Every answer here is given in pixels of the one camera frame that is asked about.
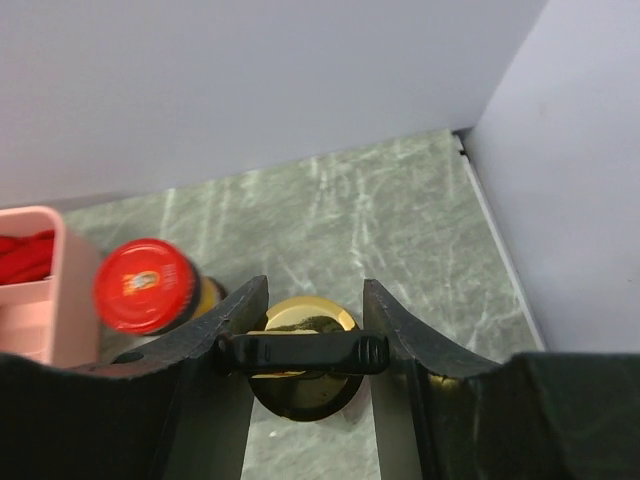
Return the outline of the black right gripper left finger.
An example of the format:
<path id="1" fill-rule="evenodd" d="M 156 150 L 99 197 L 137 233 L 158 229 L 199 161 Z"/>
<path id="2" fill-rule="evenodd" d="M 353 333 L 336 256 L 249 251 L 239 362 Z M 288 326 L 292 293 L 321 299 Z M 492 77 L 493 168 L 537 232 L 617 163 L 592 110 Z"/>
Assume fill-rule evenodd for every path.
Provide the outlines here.
<path id="1" fill-rule="evenodd" d="M 209 313 L 114 360 L 69 369 L 1 358 L 5 479 L 237 479 L 254 397 L 220 336 L 257 326 L 257 276 Z"/>

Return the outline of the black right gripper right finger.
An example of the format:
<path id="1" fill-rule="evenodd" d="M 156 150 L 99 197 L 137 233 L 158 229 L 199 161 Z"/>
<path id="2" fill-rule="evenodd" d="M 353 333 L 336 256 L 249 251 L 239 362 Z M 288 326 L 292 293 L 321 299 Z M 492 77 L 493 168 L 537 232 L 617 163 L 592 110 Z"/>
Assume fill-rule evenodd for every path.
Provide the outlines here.
<path id="1" fill-rule="evenodd" d="M 635 479 L 639 358 L 525 352 L 483 358 L 417 319 L 378 281 L 366 328 L 389 343 L 371 378 L 385 479 Z"/>

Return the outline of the brass clamp wall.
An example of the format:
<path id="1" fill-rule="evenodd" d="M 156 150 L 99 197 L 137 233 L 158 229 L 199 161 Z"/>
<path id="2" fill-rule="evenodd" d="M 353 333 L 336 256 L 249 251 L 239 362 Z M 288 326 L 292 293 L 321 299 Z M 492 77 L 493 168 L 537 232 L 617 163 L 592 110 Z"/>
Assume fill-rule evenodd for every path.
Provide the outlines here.
<path id="1" fill-rule="evenodd" d="M 385 335 L 359 327 L 352 313 L 319 296 L 297 296 L 269 308 L 260 329 L 224 332 L 214 366 L 245 375 L 256 399 L 295 422 L 328 418 L 358 393 L 365 377 L 390 364 Z"/>

